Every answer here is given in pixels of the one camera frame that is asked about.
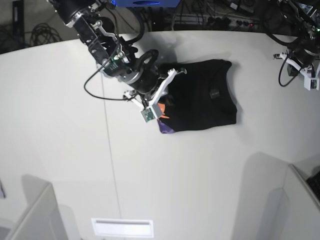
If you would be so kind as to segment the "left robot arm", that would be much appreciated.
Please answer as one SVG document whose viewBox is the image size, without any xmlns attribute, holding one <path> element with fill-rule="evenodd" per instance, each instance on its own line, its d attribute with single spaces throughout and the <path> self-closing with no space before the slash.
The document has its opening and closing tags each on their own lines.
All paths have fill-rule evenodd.
<svg viewBox="0 0 320 240">
<path fill-rule="evenodd" d="M 296 39 L 291 42 L 285 42 L 277 38 L 274 35 L 277 29 L 272 30 L 269 27 L 269 22 L 273 17 L 281 20 L 278 25 L 279 28 L 285 24 L 293 27 L 296 32 Z M 302 74 L 309 67 L 311 68 L 311 76 L 316 76 L 314 61 L 320 59 L 320 27 L 303 11 L 296 1 L 270 0 L 261 13 L 260 24 L 269 38 L 288 50 L 280 67 L 279 82 L 281 81 L 285 64 L 288 64 L 288 73 L 293 78 L 296 78 L 298 74 Z M 297 67 L 288 63 L 288 60 L 297 64 Z"/>
</svg>

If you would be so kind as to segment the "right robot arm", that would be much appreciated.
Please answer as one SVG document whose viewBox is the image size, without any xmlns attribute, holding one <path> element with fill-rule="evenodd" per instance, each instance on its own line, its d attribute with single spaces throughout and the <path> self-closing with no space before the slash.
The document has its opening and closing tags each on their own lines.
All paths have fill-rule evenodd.
<svg viewBox="0 0 320 240">
<path fill-rule="evenodd" d="M 128 10 L 139 23 L 139 32 L 137 36 L 125 40 L 119 35 L 117 19 L 100 14 L 101 10 L 109 9 L 109 0 L 51 0 L 50 4 L 64 24 L 75 29 L 95 59 L 98 71 L 132 88 L 120 98 L 121 101 L 133 101 L 140 96 L 144 107 L 157 103 L 167 95 L 168 85 L 173 79 L 187 73 L 184 68 L 159 69 L 156 65 L 159 52 L 156 49 L 136 57 L 138 49 L 133 45 L 144 36 L 145 24 L 133 7 Z"/>
</svg>

